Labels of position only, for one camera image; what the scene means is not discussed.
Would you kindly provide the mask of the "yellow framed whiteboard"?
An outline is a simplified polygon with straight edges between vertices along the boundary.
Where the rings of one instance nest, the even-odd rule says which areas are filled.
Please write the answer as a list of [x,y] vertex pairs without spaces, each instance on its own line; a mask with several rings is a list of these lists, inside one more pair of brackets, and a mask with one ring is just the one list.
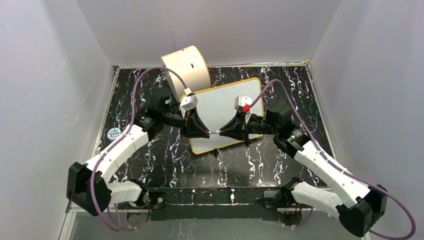
[[[247,96],[254,100],[261,91],[262,84],[257,77],[197,91],[198,115],[210,131],[220,130],[235,116],[234,104],[237,96]],[[189,142],[192,152],[201,155],[242,141],[212,134],[210,138],[191,138]]]

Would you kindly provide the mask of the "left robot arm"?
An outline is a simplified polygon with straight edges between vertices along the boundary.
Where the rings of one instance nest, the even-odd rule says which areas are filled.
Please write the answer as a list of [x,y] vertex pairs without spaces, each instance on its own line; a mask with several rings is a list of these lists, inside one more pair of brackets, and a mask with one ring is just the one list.
[[184,138],[210,137],[210,131],[197,112],[198,98],[190,93],[177,102],[168,93],[158,93],[132,117],[129,124],[108,147],[85,163],[75,162],[68,170],[66,197],[98,216],[114,204],[132,203],[137,208],[146,207],[149,190],[137,180],[111,183],[114,173],[138,149],[146,146],[164,126],[180,129]]

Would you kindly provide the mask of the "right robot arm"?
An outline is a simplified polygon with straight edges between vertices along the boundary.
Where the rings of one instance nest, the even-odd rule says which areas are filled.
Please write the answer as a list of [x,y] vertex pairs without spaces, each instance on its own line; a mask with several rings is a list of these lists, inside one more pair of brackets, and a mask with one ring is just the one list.
[[293,177],[273,196],[264,196],[267,208],[279,204],[308,205],[337,218],[356,237],[363,237],[385,213],[387,196],[349,177],[335,160],[316,149],[306,131],[293,123],[292,109],[282,103],[266,110],[265,116],[252,113],[252,99],[239,95],[234,101],[235,116],[219,135],[249,143],[250,134],[272,135],[274,144],[289,157],[308,167],[331,191],[314,187]]

